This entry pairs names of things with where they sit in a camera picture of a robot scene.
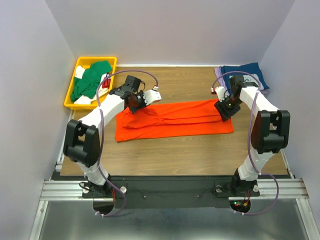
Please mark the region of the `orange t shirt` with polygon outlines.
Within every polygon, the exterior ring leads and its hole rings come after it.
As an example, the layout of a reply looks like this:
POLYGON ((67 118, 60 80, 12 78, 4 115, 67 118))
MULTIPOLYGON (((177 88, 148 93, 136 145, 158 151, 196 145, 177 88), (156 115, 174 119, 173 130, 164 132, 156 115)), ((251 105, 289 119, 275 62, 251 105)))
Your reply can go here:
POLYGON ((217 99, 155 104, 116 116, 115 140, 126 142, 196 135, 231 134, 232 121, 225 122, 215 108, 217 99))

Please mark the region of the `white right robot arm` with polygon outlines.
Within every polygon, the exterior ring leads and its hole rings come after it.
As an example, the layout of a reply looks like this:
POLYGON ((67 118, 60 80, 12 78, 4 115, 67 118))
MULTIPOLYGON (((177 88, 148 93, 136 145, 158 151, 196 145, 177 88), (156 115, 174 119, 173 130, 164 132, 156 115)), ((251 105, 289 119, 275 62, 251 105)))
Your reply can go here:
POLYGON ((214 106, 222 121, 226 122, 238 113, 241 104, 250 109, 248 156, 236 169, 230 191, 235 195, 257 193, 257 179, 265 164, 288 145, 291 115, 266 99, 261 92, 262 84, 253 74, 233 71, 229 85, 229 88, 211 87, 211 93, 218 97, 214 106))

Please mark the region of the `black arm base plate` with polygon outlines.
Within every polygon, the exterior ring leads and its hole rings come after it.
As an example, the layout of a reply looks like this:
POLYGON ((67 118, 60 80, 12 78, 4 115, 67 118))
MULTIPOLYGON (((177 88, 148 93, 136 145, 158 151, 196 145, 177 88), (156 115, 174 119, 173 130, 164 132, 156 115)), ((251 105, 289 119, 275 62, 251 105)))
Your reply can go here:
POLYGON ((256 180, 231 175, 113 176, 104 186, 82 181, 84 199, 96 211, 113 209, 234 208, 247 212, 260 195, 256 180))

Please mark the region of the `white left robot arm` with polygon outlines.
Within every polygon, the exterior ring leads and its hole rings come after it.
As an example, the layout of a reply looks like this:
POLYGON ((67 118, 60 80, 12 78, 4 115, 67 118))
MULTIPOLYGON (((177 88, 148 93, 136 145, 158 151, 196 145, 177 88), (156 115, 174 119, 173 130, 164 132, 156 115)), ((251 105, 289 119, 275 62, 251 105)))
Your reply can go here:
POLYGON ((63 154, 76 163, 88 179, 81 183, 84 192, 92 192, 100 197, 111 193, 111 177, 101 166, 101 155, 105 126, 120 112, 129 108, 138 110, 146 106, 144 92, 140 85, 144 82, 128 75, 120 87, 113 88, 105 100, 88 115, 67 123, 63 154))

